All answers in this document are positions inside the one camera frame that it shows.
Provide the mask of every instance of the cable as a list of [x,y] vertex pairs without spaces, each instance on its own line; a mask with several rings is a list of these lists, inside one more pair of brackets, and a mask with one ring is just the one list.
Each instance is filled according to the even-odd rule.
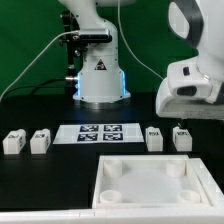
[[55,78],[55,79],[50,79],[46,82],[43,82],[39,86],[37,86],[34,90],[32,90],[29,95],[35,94],[42,86],[46,86],[46,85],[51,84],[53,82],[59,82],[59,81],[65,81],[65,78]]
[[123,32],[123,29],[122,29],[122,25],[121,25],[121,0],[118,0],[118,24],[119,24],[119,29],[120,29],[120,33],[121,33],[121,37],[128,49],[128,51],[131,53],[131,55],[134,57],[134,59],[140,63],[143,67],[147,68],[150,72],[152,72],[154,75],[156,75],[158,78],[162,79],[163,80],[163,77],[160,76],[157,72],[155,72],[153,69],[149,68],[147,65],[145,65],[143,62],[141,62],[137,56],[133,53],[133,51],[131,50],[131,48],[129,47],[128,45],[128,42],[124,36],[124,32]]
[[44,89],[61,89],[61,88],[64,88],[65,86],[20,86],[20,87],[17,87],[17,88],[14,88],[14,89],[10,89],[8,90],[7,92],[5,92],[4,97],[6,97],[7,95],[9,95],[11,92],[14,92],[14,91],[17,91],[17,90],[20,90],[20,89],[29,89],[29,88],[38,88],[38,90],[40,88],[44,88]]
[[71,32],[65,32],[62,34],[59,34],[58,36],[56,36],[37,56],[36,58],[23,70],[23,72],[16,78],[15,81],[13,81],[1,94],[0,96],[0,103],[2,101],[3,96],[5,95],[5,93],[13,86],[15,85],[15,83],[17,83],[22,76],[29,70],[29,68],[42,56],[42,54],[61,36],[67,35],[67,34],[72,34],[75,31],[71,31]]

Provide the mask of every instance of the black tabletop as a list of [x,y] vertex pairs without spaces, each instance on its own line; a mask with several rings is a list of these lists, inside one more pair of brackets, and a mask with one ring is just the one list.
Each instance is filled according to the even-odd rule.
[[[24,129],[27,144],[19,155],[4,155],[0,145],[0,211],[91,208],[100,155],[154,155],[178,153],[172,129],[178,124],[193,137],[189,157],[201,158],[224,191],[224,123],[212,120],[159,118],[155,94],[138,93],[130,105],[94,111],[73,105],[63,95],[16,96],[0,105],[0,140],[12,130]],[[29,141],[36,130],[51,130],[52,140],[62,124],[139,123],[160,128],[164,152],[147,152],[145,143],[51,144],[45,155],[32,155]]]

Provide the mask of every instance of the white cube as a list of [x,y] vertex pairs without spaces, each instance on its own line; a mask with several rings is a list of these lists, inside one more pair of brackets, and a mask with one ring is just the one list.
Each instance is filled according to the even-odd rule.
[[178,152],[192,151],[192,137],[188,130],[175,127],[173,129],[173,143]]
[[150,152],[163,151],[163,136],[159,128],[149,127],[146,129],[146,144]]
[[3,140],[4,154],[19,154],[26,144],[26,132],[23,129],[11,131]]
[[36,131],[30,140],[32,154],[45,154],[51,143],[50,131],[43,129]]

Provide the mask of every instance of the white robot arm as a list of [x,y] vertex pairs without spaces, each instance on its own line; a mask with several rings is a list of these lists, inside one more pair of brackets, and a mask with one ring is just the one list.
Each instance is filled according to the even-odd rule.
[[[135,0],[120,0],[121,5]],[[77,104],[88,108],[105,109],[130,98],[125,88],[125,74],[118,65],[118,37],[116,27],[100,18],[97,6],[116,6],[117,0],[59,0],[76,18],[80,30],[77,38],[104,39],[111,42],[87,46],[83,56],[83,68],[78,73],[78,91],[73,96]]]
[[198,56],[169,65],[156,100],[159,116],[224,118],[224,108],[217,106],[224,102],[223,7],[224,1],[170,1],[171,30],[197,49]]

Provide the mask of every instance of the green screen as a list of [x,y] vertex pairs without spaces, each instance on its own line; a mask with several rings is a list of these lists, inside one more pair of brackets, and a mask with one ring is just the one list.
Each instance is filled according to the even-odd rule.
[[[122,26],[131,49],[143,63],[163,77],[166,77],[170,63],[195,55],[194,50],[169,30],[168,5],[168,0],[137,0],[135,4],[121,8]],[[0,93],[55,36],[64,31],[60,19],[64,10],[66,8],[57,0],[1,1]],[[99,8],[98,13],[118,27],[116,7]],[[161,80],[130,55],[120,36],[119,64],[126,71],[126,86],[131,93],[158,90]],[[66,49],[56,41],[14,87],[39,85],[52,78],[64,77],[66,67]],[[27,94],[31,90],[14,94]],[[39,93],[62,92],[50,89]]]

